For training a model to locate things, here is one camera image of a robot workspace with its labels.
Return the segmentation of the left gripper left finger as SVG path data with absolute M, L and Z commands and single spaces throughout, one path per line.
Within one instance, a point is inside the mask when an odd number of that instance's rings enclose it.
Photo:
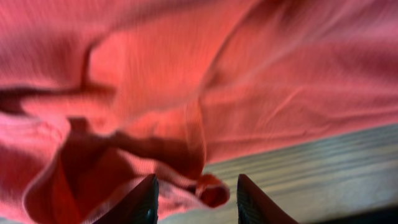
M 148 175 L 94 224 L 157 224 L 159 183 Z

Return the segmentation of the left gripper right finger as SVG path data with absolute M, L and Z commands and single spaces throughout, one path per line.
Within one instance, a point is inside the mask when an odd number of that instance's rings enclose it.
M 239 224 L 298 224 L 245 174 L 239 174 L 236 197 Z

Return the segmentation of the red printed t-shirt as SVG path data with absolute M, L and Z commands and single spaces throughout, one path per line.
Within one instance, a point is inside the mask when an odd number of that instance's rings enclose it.
M 1 2 L 1 216 L 90 223 L 140 180 L 397 121 L 397 1 Z

